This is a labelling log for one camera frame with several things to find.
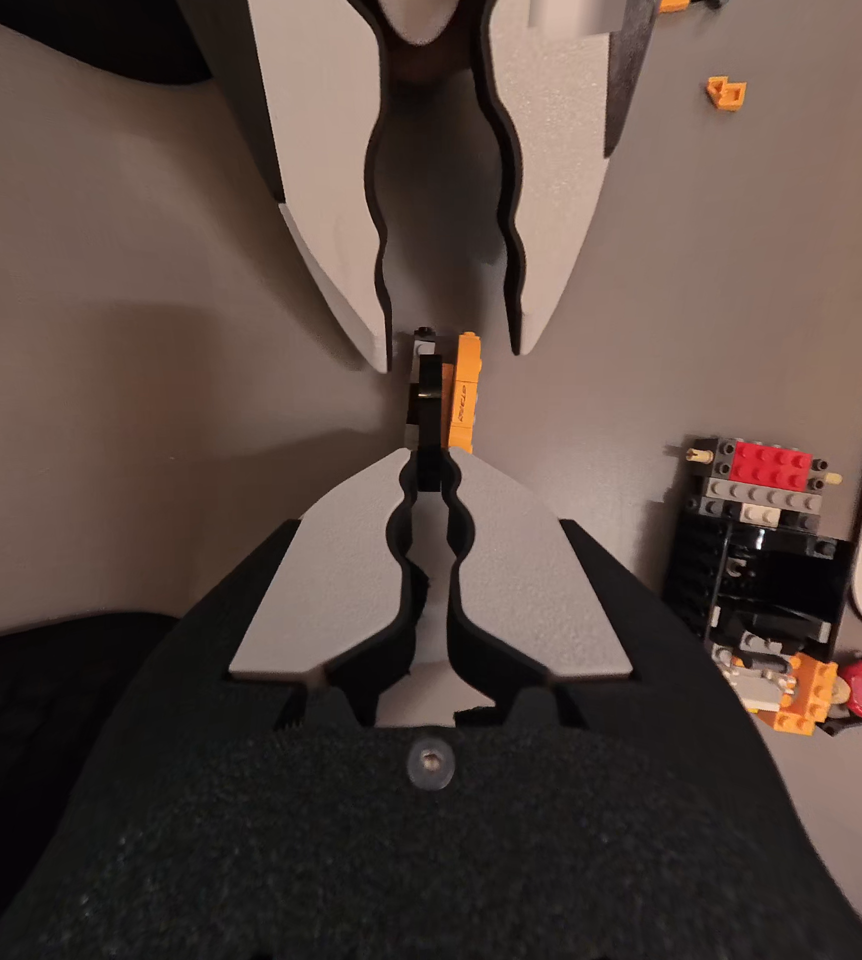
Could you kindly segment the orange and black brick assembly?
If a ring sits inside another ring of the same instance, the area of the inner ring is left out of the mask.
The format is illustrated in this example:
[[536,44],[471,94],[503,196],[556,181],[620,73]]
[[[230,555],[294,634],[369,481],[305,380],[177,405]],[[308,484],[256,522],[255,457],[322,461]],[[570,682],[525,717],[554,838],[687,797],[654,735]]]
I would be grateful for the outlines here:
[[420,361],[424,355],[441,358],[440,445],[443,450],[461,449],[473,453],[478,388],[482,370],[482,342],[473,331],[456,337],[440,338],[430,327],[412,334],[408,409],[404,426],[404,446],[419,447],[418,388]]

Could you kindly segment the grey desk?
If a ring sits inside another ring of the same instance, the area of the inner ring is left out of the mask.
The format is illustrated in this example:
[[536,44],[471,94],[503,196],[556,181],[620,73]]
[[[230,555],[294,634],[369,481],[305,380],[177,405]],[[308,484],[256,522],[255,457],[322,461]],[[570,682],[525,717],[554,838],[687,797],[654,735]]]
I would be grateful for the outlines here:
[[[393,684],[234,678],[305,512],[405,448],[388,79],[375,187],[391,364],[305,266],[216,79],[119,78],[0,26],[0,633],[173,617],[0,918],[0,958],[862,958],[862,918],[752,719],[622,563],[644,494],[712,433],[858,450],[862,119],[808,87],[821,5],[734,3],[746,118],[651,42],[544,332],[512,350],[502,173],[449,177],[446,238],[497,266],[473,455],[561,522],[627,678],[466,682],[491,706],[380,726]],[[834,295],[844,294],[844,305]]]

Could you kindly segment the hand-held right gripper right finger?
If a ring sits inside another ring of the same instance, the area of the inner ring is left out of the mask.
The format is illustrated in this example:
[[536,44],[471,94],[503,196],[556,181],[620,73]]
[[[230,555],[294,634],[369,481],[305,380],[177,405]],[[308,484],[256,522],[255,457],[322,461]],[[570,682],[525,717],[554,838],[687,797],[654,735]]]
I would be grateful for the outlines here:
[[632,664],[557,516],[460,447],[441,465],[447,654],[467,683],[625,679]]

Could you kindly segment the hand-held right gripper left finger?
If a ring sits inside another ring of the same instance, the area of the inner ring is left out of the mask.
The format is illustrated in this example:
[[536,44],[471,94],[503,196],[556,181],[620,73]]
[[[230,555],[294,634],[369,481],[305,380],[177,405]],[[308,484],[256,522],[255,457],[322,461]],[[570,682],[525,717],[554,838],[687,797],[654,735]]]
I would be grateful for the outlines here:
[[401,447],[305,511],[234,654],[242,680],[393,685],[412,666],[416,464]]

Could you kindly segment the black brick car chassis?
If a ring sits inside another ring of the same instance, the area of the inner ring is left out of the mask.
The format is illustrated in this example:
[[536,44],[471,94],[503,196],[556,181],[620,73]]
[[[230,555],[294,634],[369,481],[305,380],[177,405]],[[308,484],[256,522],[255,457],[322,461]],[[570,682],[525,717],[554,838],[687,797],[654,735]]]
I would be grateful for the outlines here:
[[855,548],[821,533],[826,459],[743,438],[694,440],[662,590],[741,706],[812,737],[842,686],[833,662]]

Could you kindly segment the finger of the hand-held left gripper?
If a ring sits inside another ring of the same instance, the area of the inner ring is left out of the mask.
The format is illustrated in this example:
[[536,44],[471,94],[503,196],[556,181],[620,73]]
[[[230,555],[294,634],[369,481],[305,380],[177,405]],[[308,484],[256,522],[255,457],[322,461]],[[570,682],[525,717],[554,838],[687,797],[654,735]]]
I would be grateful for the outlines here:
[[511,349],[530,353],[555,312],[605,180],[611,41],[627,2],[486,2],[478,79],[502,150]]
[[279,211],[332,315],[378,373],[392,364],[377,200],[387,51],[365,2],[249,3],[283,198]]

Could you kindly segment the person's left forearm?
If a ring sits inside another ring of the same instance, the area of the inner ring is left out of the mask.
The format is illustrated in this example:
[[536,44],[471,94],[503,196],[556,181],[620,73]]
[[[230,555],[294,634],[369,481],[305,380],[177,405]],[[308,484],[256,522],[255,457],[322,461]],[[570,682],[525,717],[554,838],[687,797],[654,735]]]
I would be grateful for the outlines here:
[[191,86],[212,76],[175,1],[0,1],[0,25],[138,82]]

